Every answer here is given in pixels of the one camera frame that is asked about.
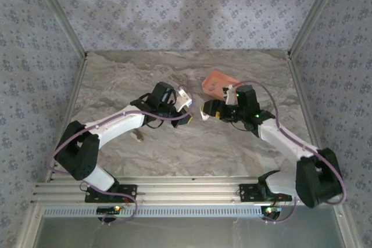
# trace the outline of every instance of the pink object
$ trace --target pink object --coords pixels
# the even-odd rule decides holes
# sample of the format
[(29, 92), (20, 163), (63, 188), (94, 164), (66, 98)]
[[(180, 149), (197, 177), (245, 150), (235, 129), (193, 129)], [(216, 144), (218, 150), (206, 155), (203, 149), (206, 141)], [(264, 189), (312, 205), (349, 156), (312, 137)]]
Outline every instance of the pink object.
[(225, 99), (223, 98), (222, 88), (228, 87), (230, 84), (237, 84), (238, 82), (238, 80), (229, 77), (224, 73), (213, 70), (203, 81), (202, 89), (203, 92), (208, 94), (209, 96), (224, 101)]

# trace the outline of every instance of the patterned wallpaper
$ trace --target patterned wallpaper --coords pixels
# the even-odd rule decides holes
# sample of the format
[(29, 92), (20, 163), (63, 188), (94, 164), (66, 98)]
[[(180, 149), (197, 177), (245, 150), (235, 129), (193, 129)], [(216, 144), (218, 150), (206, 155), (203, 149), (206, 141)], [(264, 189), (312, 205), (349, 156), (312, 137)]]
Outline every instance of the patterned wallpaper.
[(0, 247), (13, 247), (81, 59), (44, 0), (0, 0), (0, 21)]
[(59, 0), (87, 51), (289, 49), (314, 0)]
[(372, 0), (330, 0), (295, 59), (324, 145), (338, 155), (372, 247)]

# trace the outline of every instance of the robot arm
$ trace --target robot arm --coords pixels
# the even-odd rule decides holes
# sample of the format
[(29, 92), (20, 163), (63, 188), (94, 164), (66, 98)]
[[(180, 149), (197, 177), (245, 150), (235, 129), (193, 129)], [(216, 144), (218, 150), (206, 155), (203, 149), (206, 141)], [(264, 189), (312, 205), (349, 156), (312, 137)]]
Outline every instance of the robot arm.
[(278, 129), (275, 116), (260, 109), (256, 92), (250, 85), (238, 87), (236, 91), (232, 87), (224, 88), (224, 92), (226, 101), (205, 102), (201, 109), (202, 115), (213, 116), (224, 122), (243, 122), (247, 131), (273, 145), (296, 166), (295, 174), (272, 171), (261, 176), (257, 188), (254, 187), (260, 195), (267, 197), (272, 193), (282, 193), (298, 196), (305, 205), (314, 207), (342, 192), (335, 174), (306, 148), (317, 151), (340, 173), (332, 150), (320, 150), (280, 125), (292, 138), (290, 140)]
[[(174, 101), (170, 100), (172, 95), (175, 97)], [(132, 101), (130, 105), (111, 116), (85, 124), (78, 121), (70, 123), (58, 144), (59, 146), (72, 135), (87, 127), (96, 125), (96, 128), (90, 129), (71, 141), (55, 156), (55, 160), (74, 179), (84, 180), (87, 184), (101, 191), (117, 192), (119, 184), (116, 179), (97, 164), (98, 150), (115, 137), (156, 120), (153, 116), (141, 113), (124, 113), (142, 111), (161, 117), (175, 118), (185, 114), (187, 112), (185, 107), (190, 106), (191, 102), (191, 98), (183, 89), (176, 91), (169, 84), (159, 82), (152, 93)], [(171, 124), (177, 128), (178, 125), (188, 124), (191, 118), (192, 116), (189, 114), (182, 119), (171, 121)]]

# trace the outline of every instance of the gray marble table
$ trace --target gray marble table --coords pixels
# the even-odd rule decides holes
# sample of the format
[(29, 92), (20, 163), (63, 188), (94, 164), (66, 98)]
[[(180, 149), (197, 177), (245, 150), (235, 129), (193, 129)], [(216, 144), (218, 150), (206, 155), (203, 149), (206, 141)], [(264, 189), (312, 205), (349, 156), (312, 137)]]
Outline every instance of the gray marble table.
[[(100, 150), (99, 164), (118, 176), (258, 176), (290, 168), (285, 156), (251, 133), (215, 118), (202, 121), (199, 107), (210, 98), (202, 92), (201, 84), (212, 70), (264, 83), (277, 101), (281, 122), (309, 140), (287, 61), (258, 51), (89, 53), (73, 120), (85, 123), (108, 116), (151, 92), (159, 81), (175, 87), (183, 84), (194, 93), (190, 124), (177, 129), (170, 123), (156, 130), (142, 127), (143, 142), (129, 133), (121, 135)], [(267, 94), (253, 87), (261, 107), (272, 111)]]

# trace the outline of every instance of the marble surface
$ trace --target marble surface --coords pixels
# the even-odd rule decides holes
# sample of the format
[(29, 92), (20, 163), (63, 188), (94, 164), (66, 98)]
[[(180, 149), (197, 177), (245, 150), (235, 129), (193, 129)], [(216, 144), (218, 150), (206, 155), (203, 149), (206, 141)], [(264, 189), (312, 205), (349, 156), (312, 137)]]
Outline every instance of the marble surface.
[[(280, 56), (258, 51), (89, 53), (73, 120), (86, 123), (108, 116), (151, 92), (159, 81), (182, 84), (194, 94), (194, 118), (188, 125), (142, 127), (143, 142), (129, 133), (118, 136), (100, 150), (98, 163), (118, 176), (258, 176), (289, 170), (292, 164), (268, 143), (215, 118), (202, 121), (199, 114), (199, 107), (210, 99), (202, 92), (202, 81), (219, 70), (238, 80), (263, 82), (278, 103), (281, 122), (309, 140), (287, 61)], [(253, 87), (261, 107), (272, 111), (267, 94)]]

